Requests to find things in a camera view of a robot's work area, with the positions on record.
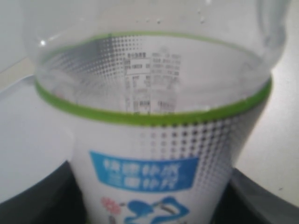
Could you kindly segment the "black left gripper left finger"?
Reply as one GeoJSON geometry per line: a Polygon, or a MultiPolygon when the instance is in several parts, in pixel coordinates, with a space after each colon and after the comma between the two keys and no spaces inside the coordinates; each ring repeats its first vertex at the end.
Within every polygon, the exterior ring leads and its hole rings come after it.
{"type": "Polygon", "coordinates": [[[2,224],[85,224],[87,212],[69,162],[0,203],[2,224]]]}

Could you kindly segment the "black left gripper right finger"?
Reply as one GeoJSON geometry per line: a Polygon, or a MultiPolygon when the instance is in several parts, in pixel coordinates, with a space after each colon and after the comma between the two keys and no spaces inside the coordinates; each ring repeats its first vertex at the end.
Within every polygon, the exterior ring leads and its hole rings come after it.
{"type": "Polygon", "coordinates": [[[297,224],[299,208],[270,193],[238,169],[217,206],[213,224],[297,224]]]}

